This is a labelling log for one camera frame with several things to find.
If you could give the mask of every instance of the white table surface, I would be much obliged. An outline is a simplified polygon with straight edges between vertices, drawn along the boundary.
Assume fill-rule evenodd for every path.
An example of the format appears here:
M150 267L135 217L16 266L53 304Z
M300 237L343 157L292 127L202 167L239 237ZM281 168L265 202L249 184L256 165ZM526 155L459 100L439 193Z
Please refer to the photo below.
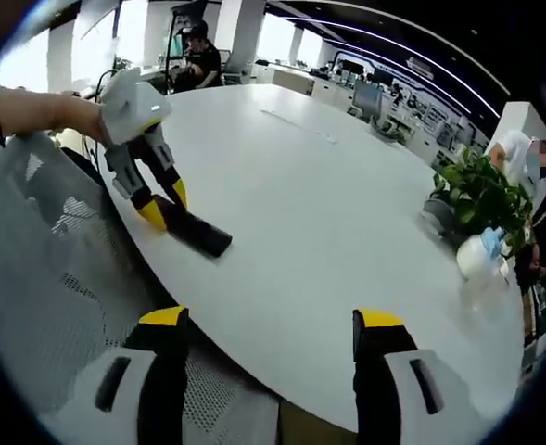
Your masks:
M462 300L452 252L418 221L432 171L346 113L276 85L174 95L163 122L191 211L233 235L210 261L109 193L145 260L197 325L264 385L357 430L353 309L396 314L486 417L512 400L522 302ZM159 186L145 165L141 173Z

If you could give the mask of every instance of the potted plant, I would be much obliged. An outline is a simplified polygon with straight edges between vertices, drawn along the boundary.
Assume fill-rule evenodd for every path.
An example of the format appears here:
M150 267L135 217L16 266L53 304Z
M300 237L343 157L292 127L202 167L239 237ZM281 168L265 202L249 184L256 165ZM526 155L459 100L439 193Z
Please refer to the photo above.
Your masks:
M512 185L490 159L466 149L462 161L433 177L435 190L424 211L438 221L443 235L457 239L480 234L487 227L501 227L505 242L514 255L525 245L525 227L532 213L532 201L522 185Z

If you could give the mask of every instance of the person in black shirt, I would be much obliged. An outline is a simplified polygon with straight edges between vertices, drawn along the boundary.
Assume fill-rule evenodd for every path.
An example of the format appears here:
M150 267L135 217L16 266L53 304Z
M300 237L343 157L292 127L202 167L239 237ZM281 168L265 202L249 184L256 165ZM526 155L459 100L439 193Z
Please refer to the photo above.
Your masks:
M221 55L207 38L207 27L196 26L186 36L186 69L174 81L176 92L221 86Z

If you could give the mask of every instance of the black ceiling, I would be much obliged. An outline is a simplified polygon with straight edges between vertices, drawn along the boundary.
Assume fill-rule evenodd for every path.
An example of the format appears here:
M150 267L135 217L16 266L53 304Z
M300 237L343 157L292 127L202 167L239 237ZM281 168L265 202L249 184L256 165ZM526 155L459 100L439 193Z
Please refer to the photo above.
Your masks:
M269 3L269 12L278 16L292 16L275 6L275 3ZM528 84L528 81L532 82L530 75L539 74L538 71L529 72L530 69L534 69L535 55L530 53L529 57L527 56L527 52L535 49L537 41L542 37L530 35L531 32L538 31L535 19L539 13L520 9L510 0L497 2L476 0L465 4L436 0L423 2L343 0L335 4L312 1L283 3L313 19L374 32L430 57L470 85L500 114L508 100L532 99L533 102L539 102L533 97L537 86ZM367 6L389 13L440 35L483 65L510 90L511 95L507 95L476 63L429 33L400 20L351 5ZM406 60L413 55L396 45L362 32L326 26L347 43L388 57L404 66ZM472 112L471 121L486 134L491 134L499 119L450 75L433 66L432 72L435 76L433 82L465 104Z

